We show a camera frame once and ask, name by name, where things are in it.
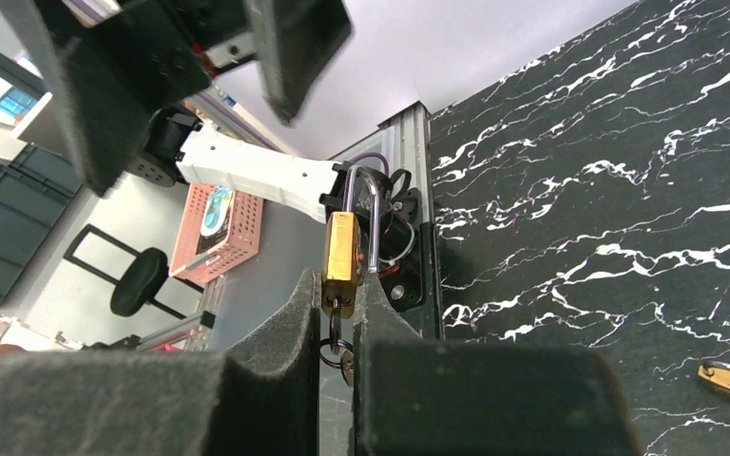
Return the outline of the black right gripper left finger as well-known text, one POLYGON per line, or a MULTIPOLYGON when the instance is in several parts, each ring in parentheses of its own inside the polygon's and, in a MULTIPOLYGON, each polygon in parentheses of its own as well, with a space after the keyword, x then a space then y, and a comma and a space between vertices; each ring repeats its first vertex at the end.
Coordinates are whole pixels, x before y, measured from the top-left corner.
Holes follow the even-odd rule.
POLYGON ((319 275, 225 351, 0 356, 0 455, 315 455, 319 275))

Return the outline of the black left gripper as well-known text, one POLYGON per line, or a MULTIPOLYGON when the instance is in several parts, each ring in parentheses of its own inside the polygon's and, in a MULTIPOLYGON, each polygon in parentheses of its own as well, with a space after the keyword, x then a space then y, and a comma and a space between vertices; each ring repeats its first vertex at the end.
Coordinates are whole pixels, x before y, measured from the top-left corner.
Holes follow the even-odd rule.
POLYGON ((282 124, 352 33, 340 0, 118 1, 83 26, 62 1, 0 1, 58 109, 84 184, 103 196, 164 107, 209 86, 208 73, 259 61, 282 124))

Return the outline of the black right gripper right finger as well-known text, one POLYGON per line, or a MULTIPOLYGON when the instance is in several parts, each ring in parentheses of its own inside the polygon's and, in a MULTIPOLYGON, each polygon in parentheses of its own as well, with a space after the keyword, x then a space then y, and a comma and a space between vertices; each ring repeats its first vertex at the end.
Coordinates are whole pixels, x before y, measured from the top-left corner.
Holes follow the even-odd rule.
POLYGON ((356 293, 356 455, 636 455, 595 352, 422 337, 374 274, 356 293))

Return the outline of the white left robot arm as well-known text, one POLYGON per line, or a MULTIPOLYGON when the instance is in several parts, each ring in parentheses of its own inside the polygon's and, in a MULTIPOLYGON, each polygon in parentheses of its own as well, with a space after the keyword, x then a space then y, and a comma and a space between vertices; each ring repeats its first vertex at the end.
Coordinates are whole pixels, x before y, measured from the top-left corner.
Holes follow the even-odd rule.
POLYGON ((141 157, 162 153, 174 180, 221 185, 324 222, 338 166, 180 125, 165 111, 225 72, 259 64, 265 99, 291 123, 349 38, 340 1, 124 1, 86 27, 60 1, 1 1, 43 76, 66 152, 84 184, 103 196, 141 157))

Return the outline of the pink plastic basket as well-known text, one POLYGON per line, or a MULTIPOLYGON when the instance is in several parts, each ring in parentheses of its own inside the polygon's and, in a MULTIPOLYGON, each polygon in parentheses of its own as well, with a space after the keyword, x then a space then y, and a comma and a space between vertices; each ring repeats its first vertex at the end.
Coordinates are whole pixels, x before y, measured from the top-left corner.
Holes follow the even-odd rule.
POLYGON ((263 199, 228 187, 192 184, 169 275, 205 285, 259 251, 263 199))

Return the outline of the black round stool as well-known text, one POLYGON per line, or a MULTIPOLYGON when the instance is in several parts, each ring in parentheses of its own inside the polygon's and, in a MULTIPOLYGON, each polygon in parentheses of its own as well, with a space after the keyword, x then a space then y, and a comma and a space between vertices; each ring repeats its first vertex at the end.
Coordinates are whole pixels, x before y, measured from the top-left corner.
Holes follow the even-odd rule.
POLYGON ((137 251, 98 227, 87 224, 68 245, 63 259, 114 286, 109 300, 109 308, 113 314, 130 317, 144 305, 150 305, 178 320, 186 319, 185 314, 157 299, 158 292, 169 279, 168 256, 159 248, 150 247, 137 251), (97 269, 76 256, 78 248, 89 235, 100 238, 133 256, 133 260, 119 278, 97 269))

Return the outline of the dark storage crates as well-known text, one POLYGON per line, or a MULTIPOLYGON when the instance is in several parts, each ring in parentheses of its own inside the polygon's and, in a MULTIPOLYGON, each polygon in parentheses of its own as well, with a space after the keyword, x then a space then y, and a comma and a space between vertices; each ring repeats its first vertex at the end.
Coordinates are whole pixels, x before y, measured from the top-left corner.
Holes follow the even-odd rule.
POLYGON ((0 163, 0 306, 81 186, 71 163, 34 145, 0 163))

